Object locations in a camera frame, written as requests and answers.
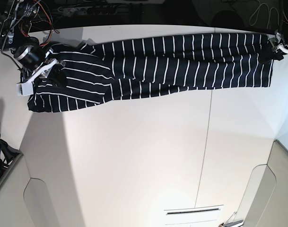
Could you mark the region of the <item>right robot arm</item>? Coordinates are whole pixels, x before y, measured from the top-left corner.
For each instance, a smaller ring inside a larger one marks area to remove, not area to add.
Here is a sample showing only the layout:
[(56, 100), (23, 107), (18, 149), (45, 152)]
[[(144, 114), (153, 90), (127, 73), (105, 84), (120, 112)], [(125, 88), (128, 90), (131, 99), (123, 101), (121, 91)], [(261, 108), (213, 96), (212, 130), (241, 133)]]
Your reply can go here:
[[(31, 36), (33, 24), (46, 23), (47, 38), (40, 42)], [(53, 57), (51, 37), (57, 30), (52, 13), (42, 0), (9, 0), (0, 16), (0, 53), (9, 57), (20, 72), (20, 85), (47, 80), (54, 87), (66, 87), (61, 72), (65, 62)]]

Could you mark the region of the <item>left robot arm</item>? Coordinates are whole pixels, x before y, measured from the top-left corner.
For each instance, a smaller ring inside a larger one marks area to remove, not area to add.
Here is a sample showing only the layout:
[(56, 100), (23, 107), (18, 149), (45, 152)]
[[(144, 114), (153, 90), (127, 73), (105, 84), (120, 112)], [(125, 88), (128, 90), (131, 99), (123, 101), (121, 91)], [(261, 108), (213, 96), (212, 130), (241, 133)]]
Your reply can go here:
[(288, 55), (288, 0), (279, 2), (279, 27), (274, 36), (268, 39), (259, 55), (259, 62), (269, 64), (271, 61), (280, 61)]

